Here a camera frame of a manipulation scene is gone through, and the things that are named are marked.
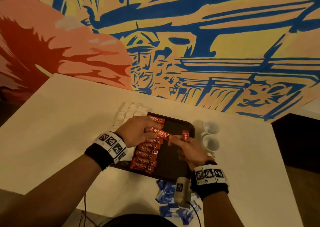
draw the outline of painted mural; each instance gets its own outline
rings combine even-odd
[[[272,122],[320,96],[320,0],[0,0],[1,98],[54,72]]]

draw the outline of floor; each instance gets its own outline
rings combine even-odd
[[[0,126],[18,110],[19,106],[0,101]],[[320,226],[320,174],[286,166],[304,227]],[[20,194],[0,190],[0,213],[21,197]],[[109,219],[94,213],[88,217],[95,225]],[[63,227],[78,227],[81,211],[76,209]],[[86,226],[95,226],[88,219]]]

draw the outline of black tray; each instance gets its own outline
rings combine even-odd
[[[181,135],[183,130],[188,130],[189,136],[194,137],[194,126],[190,122],[150,112],[148,113],[148,115],[164,118],[165,123],[163,131],[165,132],[173,135]],[[161,148],[158,152],[157,166],[152,174],[148,174],[138,170],[131,170],[131,161],[120,161],[116,165],[112,166],[140,175],[150,176],[159,180],[176,183],[178,177],[187,177],[189,179],[191,175],[191,171],[187,163],[179,160],[177,149],[178,146],[168,146],[168,141],[163,140],[163,144],[161,145]]]

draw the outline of red coffee stick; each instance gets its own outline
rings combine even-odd
[[[153,148],[155,150],[160,149],[161,144],[159,143],[142,143],[143,146],[146,146],[148,148]]]
[[[155,152],[154,154],[147,154],[145,152],[141,152],[140,150],[136,150],[136,156],[138,157],[142,157],[145,159],[150,159],[152,161],[156,161],[157,156],[158,156],[158,152]]]
[[[150,127],[149,132],[154,132],[157,136],[162,137],[165,140],[169,140],[170,133],[164,132],[162,130],[158,130],[157,128]]]
[[[146,143],[159,143],[162,144],[163,143],[163,139],[162,138],[149,138],[146,140]]]
[[[189,142],[189,131],[182,131],[182,141]]]
[[[150,144],[150,146],[145,146],[143,144],[139,144],[138,150],[140,150],[141,152],[145,152],[147,154],[154,154],[156,151],[158,151],[157,149],[153,148],[152,144]]]
[[[155,116],[150,116],[152,120],[154,120],[157,123],[161,123],[164,124],[165,119],[163,118],[159,118],[159,117],[155,117]]]
[[[131,166],[130,166],[130,169],[140,170],[140,171],[144,171],[146,173],[151,174],[154,171],[154,166],[142,164],[142,163],[137,162],[137,159],[133,159]]]
[[[139,156],[136,158],[136,160],[138,163],[142,163],[142,164],[146,164],[146,165],[153,165],[154,167],[157,166],[157,161],[152,161],[152,160],[145,159],[145,158],[142,158]]]

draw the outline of tabletop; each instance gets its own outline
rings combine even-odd
[[[126,101],[189,121],[196,138],[203,121],[214,121],[220,143],[216,161],[243,224],[303,226],[271,124],[61,74],[54,74],[0,128],[0,189],[26,194],[81,156],[97,135],[111,128]],[[107,217],[133,209],[159,214],[157,192],[154,178],[109,167],[88,190],[87,210]],[[83,201],[78,208],[83,209]],[[203,211],[200,218],[204,226]]]

